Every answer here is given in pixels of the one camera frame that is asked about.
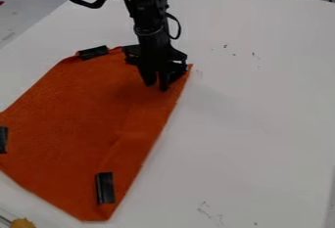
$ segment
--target black marking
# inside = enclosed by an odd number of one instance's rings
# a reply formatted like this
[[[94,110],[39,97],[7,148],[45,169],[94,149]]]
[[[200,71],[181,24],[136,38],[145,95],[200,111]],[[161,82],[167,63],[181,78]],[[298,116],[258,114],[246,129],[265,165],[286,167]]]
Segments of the black marking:
[[[8,127],[0,126],[0,154],[7,154]]]
[[[116,194],[113,183],[113,173],[98,173],[95,180],[98,204],[114,204],[116,202]]]

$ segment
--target black mount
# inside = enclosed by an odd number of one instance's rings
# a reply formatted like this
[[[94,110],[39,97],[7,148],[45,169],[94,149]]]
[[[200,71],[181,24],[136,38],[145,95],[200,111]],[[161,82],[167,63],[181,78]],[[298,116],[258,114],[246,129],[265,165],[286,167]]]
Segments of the black mount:
[[[71,1],[92,9],[100,8],[106,2]],[[187,55],[175,50],[170,43],[171,39],[179,38],[181,25],[176,17],[167,12],[168,0],[123,1],[134,19],[134,32],[139,41],[139,45],[123,47],[126,62],[138,67],[147,86],[152,86],[159,80],[161,90],[167,91],[169,85],[187,71]],[[168,19],[174,20],[178,25],[175,37],[169,34]]]

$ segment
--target fold in cloth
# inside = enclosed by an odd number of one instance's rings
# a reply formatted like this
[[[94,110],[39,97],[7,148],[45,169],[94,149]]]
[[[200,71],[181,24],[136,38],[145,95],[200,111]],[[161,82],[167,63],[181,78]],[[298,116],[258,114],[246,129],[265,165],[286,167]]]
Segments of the fold in cloth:
[[[62,60],[0,114],[0,169],[80,220],[115,211],[165,126],[188,72],[162,93],[145,87],[121,48]],[[98,205],[95,176],[113,172],[114,204]]]

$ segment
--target smudge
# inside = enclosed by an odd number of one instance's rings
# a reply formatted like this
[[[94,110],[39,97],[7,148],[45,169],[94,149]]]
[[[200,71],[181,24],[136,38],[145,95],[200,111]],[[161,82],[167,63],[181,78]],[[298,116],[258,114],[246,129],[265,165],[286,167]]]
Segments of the smudge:
[[[203,209],[201,209],[201,208],[198,208],[197,209],[200,213],[202,213],[202,214],[204,214],[204,215],[206,215],[209,219],[211,219],[212,217],[207,213],[207,212],[205,212]]]
[[[210,206],[206,203],[206,201],[203,201],[203,202],[200,204],[200,206],[210,207]]]
[[[10,39],[10,38],[11,38],[12,36],[14,36],[14,35],[15,35],[15,33],[14,33],[14,32],[11,32],[11,33],[9,33],[7,36],[3,37],[2,40],[6,41],[6,40]]]
[[[216,224],[217,227],[223,227],[224,224],[223,224],[223,215],[222,214],[219,214],[217,216],[217,224]]]

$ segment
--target white surface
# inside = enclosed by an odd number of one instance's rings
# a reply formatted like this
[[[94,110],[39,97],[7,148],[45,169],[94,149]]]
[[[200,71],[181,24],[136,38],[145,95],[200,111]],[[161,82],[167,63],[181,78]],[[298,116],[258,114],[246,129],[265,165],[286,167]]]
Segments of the white surface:
[[[0,48],[49,15],[66,0],[0,0]]]
[[[82,224],[6,176],[0,205],[37,227],[323,227],[335,164],[334,4],[170,5],[184,26],[175,46],[195,67],[112,219]],[[2,108],[76,50],[134,43],[131,26],[120,0],[98,11],[66,3],[0,52]]]

